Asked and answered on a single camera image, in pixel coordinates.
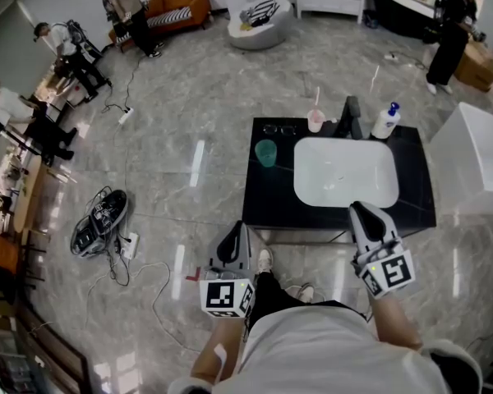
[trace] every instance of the white shirt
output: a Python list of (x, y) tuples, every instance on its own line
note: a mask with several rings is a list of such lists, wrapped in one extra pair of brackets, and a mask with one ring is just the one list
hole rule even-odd
[(71, 56), (76, 53), (76, 46), (71, 41), (71, 35), (67, 26), (53, 23), (51, 24), (50, 34), (55, 48), (64, 45), (62, 49), (63, 56)]
[[(0, 122), (3, 126), (12, 119), (14, 120), (29, 120), (33, 116), (33, 108), (28, 107), (19, 99), (16, 92), (11, 92), (7, 88), (0, 88)], [(29, 124), (13, 124), (13, 126), (24, 134)]]
[[(438, 365), (440, 357), (452, 361), (459, 375)], [(303, 306), (261, 318), (230, 379), (212, 387), (180, 378), (168, 394), (189, 392), (189, 387), (212, 394), (450, 394), (450, 387), (465, 381), (468, 389), (454, 392), (479, 393), (480, 367), (450, 341), (417, 352), (376, 340), (350, 309)]]

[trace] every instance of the cardboard box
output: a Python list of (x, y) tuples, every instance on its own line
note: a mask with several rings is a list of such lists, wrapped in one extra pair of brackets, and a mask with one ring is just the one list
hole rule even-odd
[(493, 85), (493, 54), (483, 44), (470, 42), (454, 76), (466, 85), (487, 92)]

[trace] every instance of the faucet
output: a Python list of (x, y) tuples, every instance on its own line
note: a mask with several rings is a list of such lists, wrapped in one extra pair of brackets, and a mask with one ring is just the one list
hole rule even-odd
[(342, 117), (339, 119), (333, 137), (346, 138), (350, 133), (354, 140), (361, 140), (363, 134), (358, 120), (360, 116), (360, 104), (358, 103), (358, 98), (356, 96), (348, 96), (345, 100)]

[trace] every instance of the black pants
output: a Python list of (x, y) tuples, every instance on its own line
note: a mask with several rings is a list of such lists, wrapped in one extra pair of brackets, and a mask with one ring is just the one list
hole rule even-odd
[(44, 152), (50, 154), (59, 153), (58, 144), (66, 140), (67, 133), (47, 118), (44, 110), (35, 110), (33, 117), (35, 122), (27, 126), (24, 134), (42, 145)]
[(136, 46), (149, 56), (155, 49), (155, 43), (151, 40), (150, 29), (146, 21), (145, 9), (139, 10), (131, 17), (131, 24), (126, 25)]
[(77, 50), (75, 54), (64, 57), (69, 62), (69, 67), (75, 74), (75, 77), (82, 83), (88, 94), (95, 95), (97, 91), (88, 79), (88, 74), (92, 75), (97, 80), (97, 85), (104, 83), (105, 79), (100, 74), (96, 67), (88, 62), (82, 53)]
[(427, 82), (432, 85), (447, 85), (460, 63), (467, 44), (468, 34), (465, 30), (458, 27), (444, 29), (442, 42), (426, 76)]
[(248, 331), (252, 330), (254, 324), (266, 315), (283, 311), (284, 309), (294, 308), (295, 306), (306, 305), (335, 306), (338, 308), (353, 310), (344, 304), (340, 304), (337, 300), (327, 300), (326, 302), (320, 302), (317, 304), (305, 304), (296, 298), (292, 298), (286, 291), (284, 291), (274, 277), (274, 274), (262, 273), (257, 278), (256, 302), (252, 308), (248, 321)]

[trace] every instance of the black countertop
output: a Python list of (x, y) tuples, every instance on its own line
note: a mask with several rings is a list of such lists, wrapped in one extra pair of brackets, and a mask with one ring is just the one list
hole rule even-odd
[[(295, 135), (267, 135), (265, 125), (293, 126)], [(242, 220), (258, 229), (347, 230), (346, 208), (314, 207), (294, 192), (294, 146), (305, 137), (331, 137), (336, 125), (327, 121), (319, 133), (308, 130), (306, 118), (254, 118)], [(276, 164), (263, 167), (254, 148), (263, 139), (278, 147)], [(400, 235), (436, 226), (435, 204), (426, 155), (418, 130), (397, 126), (385, 141), (394, 156), (399, 199), (385, 208)]]

